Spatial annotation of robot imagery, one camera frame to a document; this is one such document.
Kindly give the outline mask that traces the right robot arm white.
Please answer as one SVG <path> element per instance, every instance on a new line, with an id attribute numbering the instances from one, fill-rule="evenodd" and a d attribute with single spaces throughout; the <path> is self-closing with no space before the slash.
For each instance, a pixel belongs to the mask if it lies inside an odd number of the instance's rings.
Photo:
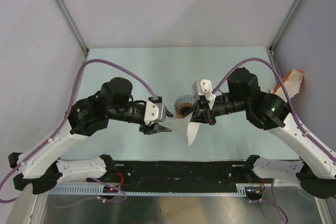
<path id="1" fill-rule="evenodd" d="M 228 77 L 229 92 L 221 95 L 213 93 L 212 83 L 206 79 L 196 81 L 192 88 L 200 110 L 199 115 L 192 117 L 193 122 L 214 125 L 218 116 L 245 111 L 253 126 L 281 139 L 300 158 L 283 161 L 251 155 L 242 170 L 246 181 L 278 179 L 300 185 L 317 198 L 335 196 L 335 152 L 319 139 L 312 139 L 305 125 L 295 120 L 288 102 L 262 92 L 254 74 L 246 68 L 234 70 Z"/>

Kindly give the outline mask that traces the white paper coffee filter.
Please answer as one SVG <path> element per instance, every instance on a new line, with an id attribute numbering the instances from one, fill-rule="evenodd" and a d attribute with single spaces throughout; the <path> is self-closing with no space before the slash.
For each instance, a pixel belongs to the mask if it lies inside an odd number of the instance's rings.
<path id="1" fill-rule="evenodd" d="M 188 146 L 193 144 L 200 128 L 200 123 L 191 121 L 192 115 L 193 113 L 190 113 L 184 118 L 166 119 L 163 122 L 164 125 L 175 131 Z"/>

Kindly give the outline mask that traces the smoked glass dripper cone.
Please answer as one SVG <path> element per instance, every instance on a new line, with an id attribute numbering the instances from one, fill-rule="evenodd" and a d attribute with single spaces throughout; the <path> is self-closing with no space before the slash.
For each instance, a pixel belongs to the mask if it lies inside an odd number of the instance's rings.
<path id="1" fill-rule="evenodd" d="M 185 94 L 176 99 L 174 108 L 177 118 L 184 118 L 197 108 L 197 100 L 190 94 Z"/>

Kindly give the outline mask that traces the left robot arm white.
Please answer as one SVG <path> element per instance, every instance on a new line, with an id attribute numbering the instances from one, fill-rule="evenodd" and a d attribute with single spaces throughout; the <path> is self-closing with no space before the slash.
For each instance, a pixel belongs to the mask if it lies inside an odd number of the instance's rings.
<path id="1" fill-rule="evenodd" d="M 117 174 L 116 165 L 110 155 L 102 154 L 91 160 L 67 161 L 61 156 L 75 144 L 107 128 L 109 121 L 116 120 L 139 125 L 145 135 L 170 132 L 161 125 L 166 118 L 173 117 L 162 102 L 162 98 L 134 100 L 132 83 L 122 77 L 104 83 L 94 95 L 78 100 L 58 133 L 46 144 L 25 153 L 11 153 L 8 161 L 11 168 L 19 166 L 13 178 L 15 189 L 22 191 L 27 185 L 33 194 L 45 193 L 62 182 L 98 179 L 112 181 Z"/>

